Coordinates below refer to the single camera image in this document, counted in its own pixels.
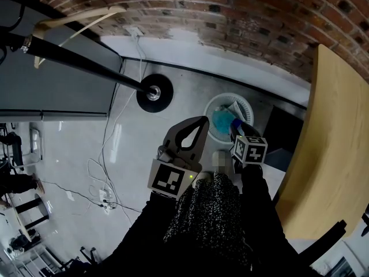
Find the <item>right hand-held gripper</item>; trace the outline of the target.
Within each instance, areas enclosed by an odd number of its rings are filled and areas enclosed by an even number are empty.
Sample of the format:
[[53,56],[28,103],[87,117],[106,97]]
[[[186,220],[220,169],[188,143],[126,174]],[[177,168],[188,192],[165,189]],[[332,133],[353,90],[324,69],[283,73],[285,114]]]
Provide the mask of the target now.
[[260,137],[260,133],[254,127],[242,122],[240,128],[245,136],[239,135],[233,123],[229,126],[229,136],[234,145],[231,156],[234,160],[235,174],[240,174],[248,164],[262,165],[268,148],[266,139]]

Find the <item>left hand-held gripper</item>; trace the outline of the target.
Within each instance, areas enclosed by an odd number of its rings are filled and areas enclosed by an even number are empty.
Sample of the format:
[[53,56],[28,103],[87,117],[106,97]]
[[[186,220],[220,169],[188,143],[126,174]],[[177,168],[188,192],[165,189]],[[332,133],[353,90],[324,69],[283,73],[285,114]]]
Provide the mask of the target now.
[[[189,146],[182,141],[197,130]],[[198,116],[185,119],[171,127],[165,137],[165,146],[158,148],[153,159],[148,180],[148,188],[159,195],[178,201],[201,172],[199,163],[209,130],[209,119]]]

